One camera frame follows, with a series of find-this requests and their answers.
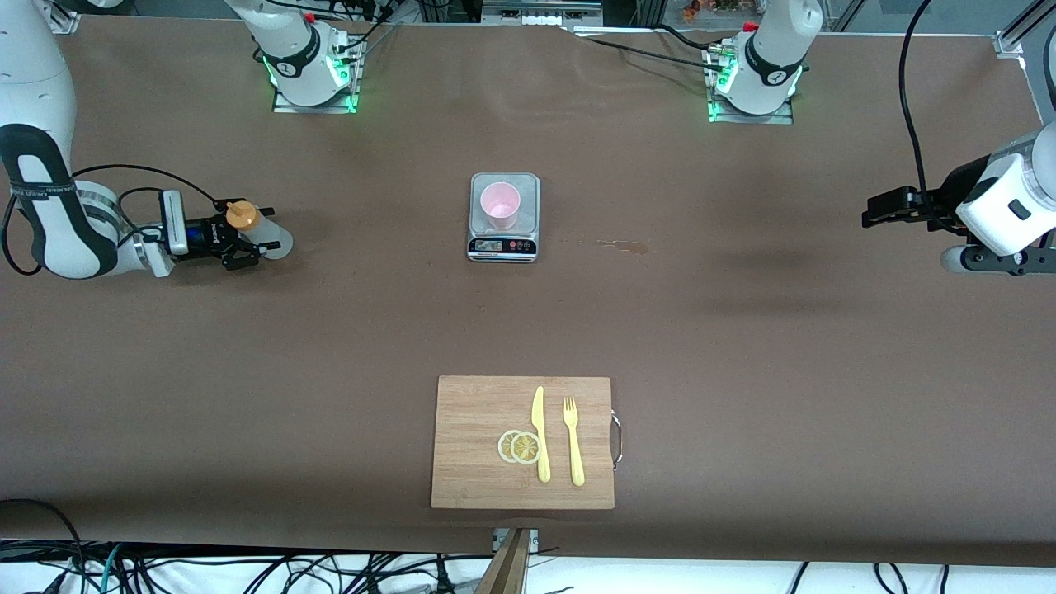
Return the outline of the brown table cover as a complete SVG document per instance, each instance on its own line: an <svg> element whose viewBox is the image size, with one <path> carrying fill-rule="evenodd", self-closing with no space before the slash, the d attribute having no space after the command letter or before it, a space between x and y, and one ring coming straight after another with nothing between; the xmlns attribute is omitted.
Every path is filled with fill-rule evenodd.
<svg viewBox="0 0 1056 594"><path fill-rule="evenodd" d="M792 125L554 27L400 26L360 110L276 114L235 21L84 18L74 164L276 208L286 259L68 281L0 262L0 497L86 539L1056 565L1056 279L863 229L912 184L897 36L822 36ZM465 256L540 179L531 263ZM433 511L441 375L603 376L612 511Z"/></svg>

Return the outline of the wooden cutting board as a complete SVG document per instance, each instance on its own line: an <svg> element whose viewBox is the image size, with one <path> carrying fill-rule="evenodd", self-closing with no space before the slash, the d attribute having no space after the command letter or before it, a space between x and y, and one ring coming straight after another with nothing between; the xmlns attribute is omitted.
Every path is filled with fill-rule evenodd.
<svg viewBox="0 0 1056 594"><path fill-rule="evenodd" d="M551 468L501 459L508 430L535 433L531 407L544 387L544 431ZM586 474L577 488L569 470L563 402L573 396ZM436 391L432 506L437 511L612 511L612 394L607 377L444 375Z"/></svg>

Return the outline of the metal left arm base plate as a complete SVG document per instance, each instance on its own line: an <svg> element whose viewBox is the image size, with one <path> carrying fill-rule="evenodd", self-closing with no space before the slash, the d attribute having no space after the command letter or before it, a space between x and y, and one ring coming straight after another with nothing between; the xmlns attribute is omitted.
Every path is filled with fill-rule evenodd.
<svg viewBox="0 0 1056 594"><path fill-rule="evenodd" d="M739 47L712 45L702 50L708 89L708 117L712 123L792 125L792 96L803 74L776 70L759 73L740 58Z"/></svg>

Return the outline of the pink plastic cup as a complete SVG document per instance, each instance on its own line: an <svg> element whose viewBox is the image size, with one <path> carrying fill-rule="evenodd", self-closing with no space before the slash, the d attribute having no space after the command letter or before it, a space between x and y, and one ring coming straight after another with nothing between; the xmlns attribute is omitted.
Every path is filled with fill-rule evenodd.
<svg viewBox="0 0 1056 594"><path fill-rule="evenodd" d="M521 193L512 184L495 181L483 188L478 205L491 229L512 229L518 219Z"/></svg>

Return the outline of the silver digital kitchen scale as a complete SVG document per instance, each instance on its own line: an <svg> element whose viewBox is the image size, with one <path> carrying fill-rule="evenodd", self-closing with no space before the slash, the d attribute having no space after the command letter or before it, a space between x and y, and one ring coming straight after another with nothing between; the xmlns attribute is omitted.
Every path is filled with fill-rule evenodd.
<svg viewBox="0 0 1056 594"><path fill-rule="evenodd" d="M491 229L480 210L479 197L487 184L506 182L521 193L516 225ZM540 253L540 179L528 172L479 172L470 183L469 218L465 256L476 262L531 263Z"/></svg>

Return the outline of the aluminium frame corner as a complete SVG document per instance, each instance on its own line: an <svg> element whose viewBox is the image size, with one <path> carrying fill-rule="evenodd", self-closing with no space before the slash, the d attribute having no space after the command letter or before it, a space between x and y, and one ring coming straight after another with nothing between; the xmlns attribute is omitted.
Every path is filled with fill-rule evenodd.
<svg viewBox="0 0 1056 594"><path fill-rule="evenodd" d="M79 12L64 7L57 0L39 0L38 3L54 35L68 36L75 33L82 16Z"/></svg>
<svg viewBox="0 0 1056 594"><path fill-rule="evenodd" d="M1021 42L1034 29L1041 26L1045 20L1056 14L1056 0L1030 0L1026 8L1004 26L993 34L993 48L999 59L1011 59L1022 56Z"/></svg>

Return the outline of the wooden post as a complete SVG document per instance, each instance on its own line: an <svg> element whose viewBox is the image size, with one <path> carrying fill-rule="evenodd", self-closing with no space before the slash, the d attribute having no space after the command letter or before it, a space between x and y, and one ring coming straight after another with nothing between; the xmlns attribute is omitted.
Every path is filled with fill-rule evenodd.
<svg viewBox="0 0 1056 594"><path fill-rule="evenodd" d="M536 545L535 530L506 530L473 594L524 594L528 561Z"/></svg>

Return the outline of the clear sauce bottle orange cap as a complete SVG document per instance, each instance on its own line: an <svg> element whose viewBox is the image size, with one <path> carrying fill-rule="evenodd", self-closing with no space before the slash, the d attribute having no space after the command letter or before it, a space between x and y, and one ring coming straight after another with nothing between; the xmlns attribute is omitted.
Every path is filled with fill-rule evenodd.
<svg viewBox="0 0 1056 594"><path fill-rule="evenodd" d="M294 247L293 234L271 221L262 208L249 200L229 203L224 215L238 236L259 248L265 259L280 260L290 255Z"/></svg>

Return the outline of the yellow plastic fork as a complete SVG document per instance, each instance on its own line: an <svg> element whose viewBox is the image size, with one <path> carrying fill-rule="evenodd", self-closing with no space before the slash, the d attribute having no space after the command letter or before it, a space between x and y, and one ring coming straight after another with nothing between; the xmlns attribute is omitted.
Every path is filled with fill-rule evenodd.
<svg viewBox="0 0 1056 594"><path fill-rule="evenodd" d="M583 458L578 443L578 407L573 396L567 396L563 402L563 415L567 428L569 447L569 470L571 482L577 488L585 485L586 474Z"/></svg>

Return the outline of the yellow plastic knife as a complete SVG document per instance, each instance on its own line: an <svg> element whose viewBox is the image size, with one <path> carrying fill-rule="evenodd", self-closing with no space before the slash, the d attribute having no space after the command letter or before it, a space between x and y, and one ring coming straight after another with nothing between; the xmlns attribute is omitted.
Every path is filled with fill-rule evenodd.
<svg viewBox="0 0 1056 594"><path fill-rule="evenodd" d="M538 478L540 482L548 483L551 479L551 468L545 431L545 388L543 386L539 386L535 389L535 395L533 395L531 422L533 428L536 429L539 441L539 454L535 463Z"/></svg>

